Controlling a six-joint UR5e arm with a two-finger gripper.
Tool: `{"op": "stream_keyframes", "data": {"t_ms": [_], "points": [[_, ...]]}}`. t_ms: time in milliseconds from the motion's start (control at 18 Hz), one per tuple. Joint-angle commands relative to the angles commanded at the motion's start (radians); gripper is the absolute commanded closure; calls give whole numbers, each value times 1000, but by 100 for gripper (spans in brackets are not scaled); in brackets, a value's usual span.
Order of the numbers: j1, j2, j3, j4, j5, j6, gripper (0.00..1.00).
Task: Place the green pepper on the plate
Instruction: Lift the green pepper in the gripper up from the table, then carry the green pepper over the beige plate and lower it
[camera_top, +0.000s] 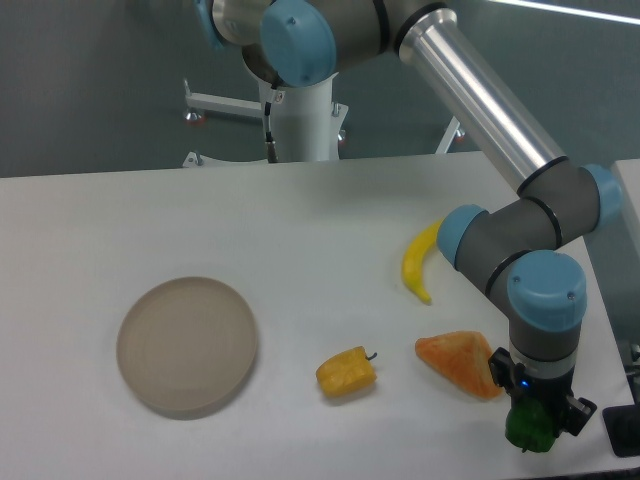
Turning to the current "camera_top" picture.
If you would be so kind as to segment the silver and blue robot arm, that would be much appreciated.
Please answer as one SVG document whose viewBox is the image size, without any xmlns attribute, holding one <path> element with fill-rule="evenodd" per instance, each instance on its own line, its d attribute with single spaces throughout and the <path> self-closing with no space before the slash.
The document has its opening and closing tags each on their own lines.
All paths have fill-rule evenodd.
<svg viewBox="0 0 640 480">
<path fill-rule="evenodd" d="M 449 263 L 508 319 L 510 344 L 488 361 L 511 399 L 507 438 L 532 449 L 579 434 L 596 410 L 571 388 L 586 278 L 561 249 L 618 214 L 612 173 L 569 161 L 442 2 L 198 1 L 195 11 L 209 45 L 240 47 L 259 80 L 271 163 L 336 157 L 341 123 L 330 92 L 339 72 L 392 52 L 427 81 L 517 194 L 492 213 L 455 209 L 437 236 Z"/>
</svg>

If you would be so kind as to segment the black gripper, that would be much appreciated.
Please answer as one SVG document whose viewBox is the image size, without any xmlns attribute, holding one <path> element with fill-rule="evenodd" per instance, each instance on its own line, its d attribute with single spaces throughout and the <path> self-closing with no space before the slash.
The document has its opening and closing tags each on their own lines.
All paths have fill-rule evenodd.
<svg viewBox="0 0 640 480">
<path fill-rule="evenodd" d="M 494 384 L 509 395 L 511 405 L 525 397 L 543 404 L 563 399 L 557 429 L 572 436 L 578 436 L 597 411 L 597 405 L 591 400 L 573 396 L 575 364 L 575 355 L 546 362 L 510 355 L 504 348 L 496 349 L 488 360 Z"/>
</svg>

